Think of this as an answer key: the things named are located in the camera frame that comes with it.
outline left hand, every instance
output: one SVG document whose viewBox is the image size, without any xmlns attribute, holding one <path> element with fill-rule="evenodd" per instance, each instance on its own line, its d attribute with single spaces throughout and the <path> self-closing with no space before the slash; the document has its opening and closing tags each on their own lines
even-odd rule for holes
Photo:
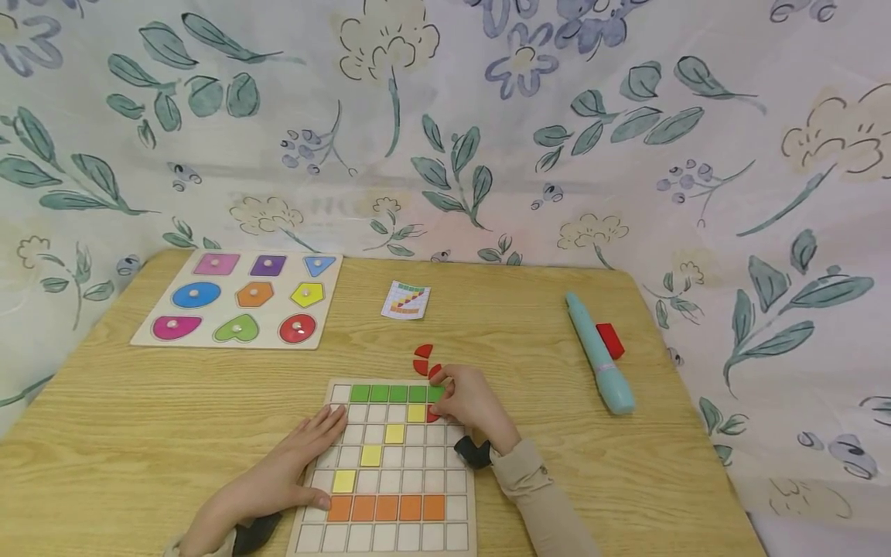
<svg viewBox="0 0 891 557">
<path fill-rule="evenodd" d="M 303 470 L 347 427 L 347 409 L 324 406 L 305 419 L 260 462 L 223 486 L 200 508 L 179 545 L 180 555 L 213 553 L 239 522 L 295 506 L 328 510 L 330 496 L 321 489 L 300 486 Z"/>
</svg>

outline wooden table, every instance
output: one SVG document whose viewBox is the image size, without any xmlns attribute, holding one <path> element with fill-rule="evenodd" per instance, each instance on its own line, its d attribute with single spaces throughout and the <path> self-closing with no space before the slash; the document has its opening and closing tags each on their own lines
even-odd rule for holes
<svg viewBox="0 0 891 557">
<path fill-rule="evenodd" d="M 317 351 L 129 346 L 188 255 L 149 262 L 0 445 L 4 555 L 159 555 L 330 378 L 414 379 L 427 342 L 486 370 L 605 556 L 764 555 L 627 274 L 347 259 Z M 433 288 L 422 321 L 380 316 L 394 279 Z M 634 415 L 599 399 L 567 290 L 621 336 Z M 477 513 L 481 557 L 532 555 L 491 471 Z M 262 555 L 284 555 L 290 523 Z"/>
</svg>

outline pink square puzzle piece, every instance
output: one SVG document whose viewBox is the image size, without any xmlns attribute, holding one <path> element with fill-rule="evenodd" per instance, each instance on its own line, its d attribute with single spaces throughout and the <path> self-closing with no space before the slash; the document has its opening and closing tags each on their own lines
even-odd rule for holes
<svg viewBox="0 0 891 557">
<path fill-rule="evenodd" d="M 231 274 L 241 256 L 235 253 L 205 253 L 193 274 Z"/>
</svg>

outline blue triangle puzzle piece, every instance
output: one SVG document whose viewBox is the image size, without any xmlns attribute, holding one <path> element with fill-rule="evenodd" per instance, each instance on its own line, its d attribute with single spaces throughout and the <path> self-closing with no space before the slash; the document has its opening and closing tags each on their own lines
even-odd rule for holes
<svg viewBox="0 0 891 557">
<path fill-rule="evenodd" d="M 303 258 L 303 263 L 307 266 L 307 271 L 309 272 L 309 276 L 316 278 L 316 276 L 325 272 L 325 269 L 331 266 L 332 263 L 337 261 L 337 258 L 328 258 L 328 257 L 305 257 Z"/>
</svg>

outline green square tile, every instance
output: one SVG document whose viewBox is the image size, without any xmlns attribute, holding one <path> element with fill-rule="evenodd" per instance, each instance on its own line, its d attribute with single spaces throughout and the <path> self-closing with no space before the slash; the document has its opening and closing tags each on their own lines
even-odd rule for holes
<svg viewBox="0 0 891 557">
<path fill-rule="evenodd" d="M 349 401 L 368 402 L 368 394 L 371 390 L 371 385 L 353 385 L 353 390 L 349 391 Z"/>
<path fill-rule="evenodd" d="M 372 402 L 387 402 L 389 387 L 387 385 L 372 386 Z"/>
<path fill-rule="evenodd" d="M 427 402 L 438 402 L 439 399 L 443 397 L 444 392 L 446 392 L 445 387 L 430 387 L 429 389 L 427 389 Z"/>
<path fill-rule="evenodd" d="M 405 385 L 393 385 L 390 387 L 390 402 L 408 402 L 408 387 Z"/>
<path fill-rule="evenodd" d="M 408 388 L 409 402 L 427 402 L 427 388 L 420 385 Z"/>
</svg>

